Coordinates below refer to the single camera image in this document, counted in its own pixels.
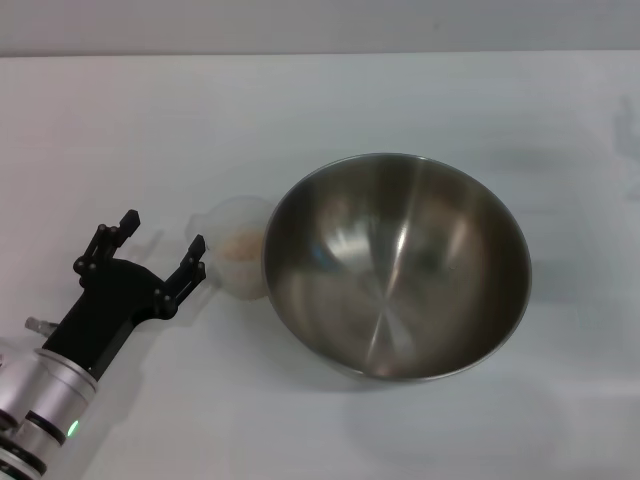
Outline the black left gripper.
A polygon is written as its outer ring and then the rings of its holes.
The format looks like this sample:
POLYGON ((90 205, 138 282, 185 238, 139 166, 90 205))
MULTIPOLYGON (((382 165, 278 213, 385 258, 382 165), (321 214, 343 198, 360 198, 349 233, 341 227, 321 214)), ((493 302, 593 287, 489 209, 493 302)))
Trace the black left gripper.
POLYGON ((139 226, 139 213, 130 209, 118 225, 97 227, 73 265, 77 274, 83 274, 83 293, 43 345, 92 376, 105 373, 139 324, 173 318, 206 278, 202 235, 194 238, 179 267, 165 281, 141 265, 112 259, 139 226))

